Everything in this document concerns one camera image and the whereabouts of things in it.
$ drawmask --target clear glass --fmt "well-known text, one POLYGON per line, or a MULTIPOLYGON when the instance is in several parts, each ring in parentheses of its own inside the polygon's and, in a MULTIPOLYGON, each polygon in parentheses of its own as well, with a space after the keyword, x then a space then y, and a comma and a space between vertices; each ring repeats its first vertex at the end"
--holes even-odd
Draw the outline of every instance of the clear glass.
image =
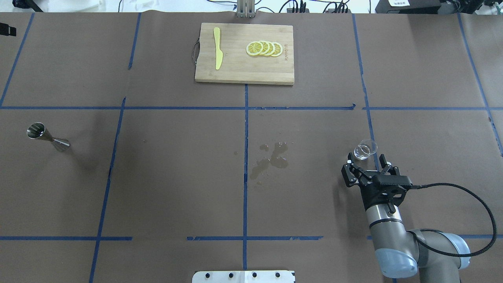
POLYGON ((377 152, 377 144, 372 139, 362 140, 353 151, 358 160, 365 160, 377 152))

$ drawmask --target white metal plate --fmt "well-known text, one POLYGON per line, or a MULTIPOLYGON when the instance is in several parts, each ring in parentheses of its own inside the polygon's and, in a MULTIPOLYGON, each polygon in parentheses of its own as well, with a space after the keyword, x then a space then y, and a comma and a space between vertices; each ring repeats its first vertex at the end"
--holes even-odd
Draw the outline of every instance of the white metal plate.
POLYGON ((295 271, 199 271, 192 277, 192 283, 295 283, 295 271))

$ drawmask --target gray table surface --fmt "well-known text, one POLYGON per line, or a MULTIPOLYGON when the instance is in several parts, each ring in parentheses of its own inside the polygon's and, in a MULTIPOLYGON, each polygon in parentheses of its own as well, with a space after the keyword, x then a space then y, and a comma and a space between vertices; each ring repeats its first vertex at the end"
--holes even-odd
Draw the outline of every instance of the gray table surface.
MULTIPOLYGON (((340 173, 371 136, 415 184, 466 186, 503 227, 502 17, 151 11, 0 22, 18 29, 0 37, 1 282, 190 282, 197 270, 243 269, 391 282, 359 191, 340 173), (195 82, 202 22, 293 25, 295 85, 195 82), (38 121, 70 150, 28 139, 38 121), (278 143, 288 166, 265 168, 278 143)), ((408 229, 463 235, 472 251, 489 241, 485 210, 460 190, 413 191, 400 209, 408 229)), ((500 236, 463 282, 499 282, 502 257, 500 236)))

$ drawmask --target black clip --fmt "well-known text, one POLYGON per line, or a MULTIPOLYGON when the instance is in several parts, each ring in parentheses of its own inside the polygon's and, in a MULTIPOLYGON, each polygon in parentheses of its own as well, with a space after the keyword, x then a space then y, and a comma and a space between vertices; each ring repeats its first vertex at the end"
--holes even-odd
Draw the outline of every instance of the black clip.
POLYGON ((0 35, 16 36, 16 28, 10 27, 8 24, 0 23, 0 35))

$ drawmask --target black box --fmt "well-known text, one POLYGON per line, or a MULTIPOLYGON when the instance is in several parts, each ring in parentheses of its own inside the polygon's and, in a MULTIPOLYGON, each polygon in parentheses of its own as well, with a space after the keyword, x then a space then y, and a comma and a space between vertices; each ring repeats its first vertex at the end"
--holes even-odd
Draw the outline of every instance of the black box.
POLYGON ((379 14, 437 14, 442 4, 440 0, 409 0, 410 6, 392 7, 388 0, 379 0, 376 13, 379 14))

